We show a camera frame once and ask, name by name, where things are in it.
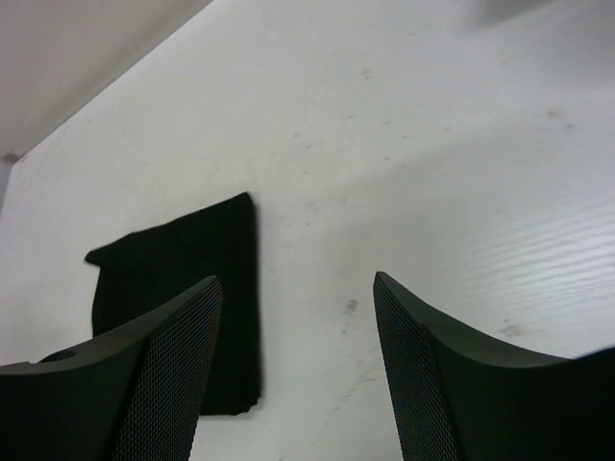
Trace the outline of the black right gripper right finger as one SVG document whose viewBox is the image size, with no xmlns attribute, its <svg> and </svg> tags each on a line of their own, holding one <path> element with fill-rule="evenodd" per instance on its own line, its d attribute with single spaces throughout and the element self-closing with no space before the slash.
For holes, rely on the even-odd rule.
<svg viewBox="0 0 615 461">
<path fill-rule="evenodd" d="M 430 306 L 385 272 L 374 306 L 406 460 L 610 460 L 614 351 L 530 351 Z"/>
</svg>

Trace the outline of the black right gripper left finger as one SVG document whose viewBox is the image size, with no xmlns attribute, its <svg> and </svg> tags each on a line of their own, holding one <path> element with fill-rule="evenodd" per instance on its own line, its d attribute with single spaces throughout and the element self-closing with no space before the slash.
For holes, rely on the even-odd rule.
<svg viewBox="0 0 615 461">
<path fill-rule="evenodd" d="M 2 459 L 188 459 L 222 303 L 209 277 L 38 363 L 2 366 Z"/>
</svg>

